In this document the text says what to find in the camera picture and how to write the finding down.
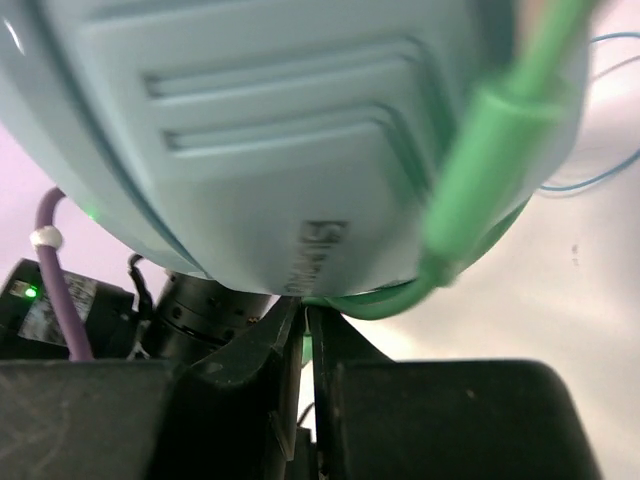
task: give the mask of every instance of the black device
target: black device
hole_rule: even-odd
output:
[[[125,358],[136,336],[133,294],[75,273],[64,275],[96,358]],[[22,259],[0,295],[0,359],[68,357],[39,264]]]
[[[3,322],[25,309],[16,278],[0,298]],[[251,295],[170,276],[142,337],[151,359],[74,364],[14,351],[43,360],[0,363],[2,478],[600,478],[548,367],[395,363],[335,310],[283,297],[257,320],[265,298]],[[111,303],[97,298],[88,329],[91,318],[109,322]],[[305,331],[317,443],[296,426]]]

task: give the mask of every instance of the purple cable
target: purple cable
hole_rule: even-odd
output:
[[[36,214],[36,230],[53,225],[53,214],[58,202],[65,197],[59,188],[52,188],[40,201]],[[69,349],[69,359],[72,362],[86,362],[93,360],[91,345],[76,310],[69,287],[64,279],[58,253],[54,247],[36,247],[38,260],[40,260],[40,272],[44,287],[49,296],[53,311],[58,318],[58,325]]]

